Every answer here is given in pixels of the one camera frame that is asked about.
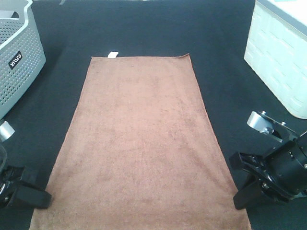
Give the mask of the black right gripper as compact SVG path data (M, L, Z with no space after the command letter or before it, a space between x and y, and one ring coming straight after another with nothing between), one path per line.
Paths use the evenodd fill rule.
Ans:
M307 148L296 139L265 156L236 152L229 162L233 170L251 174L233 197L237 210L307 196Z

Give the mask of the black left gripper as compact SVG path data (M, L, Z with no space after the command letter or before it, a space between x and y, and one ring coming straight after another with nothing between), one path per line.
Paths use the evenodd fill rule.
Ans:
M45 191L37 178L38 170L8 166L0 173L0 207L48 208L51 194Z

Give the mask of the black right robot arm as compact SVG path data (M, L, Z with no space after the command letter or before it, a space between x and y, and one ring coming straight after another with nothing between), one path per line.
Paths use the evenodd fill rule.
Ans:
M307 196L307 136L289 140L266 155L236 152L232 168L249 173L233 197L238 210L266 203L288 203Z

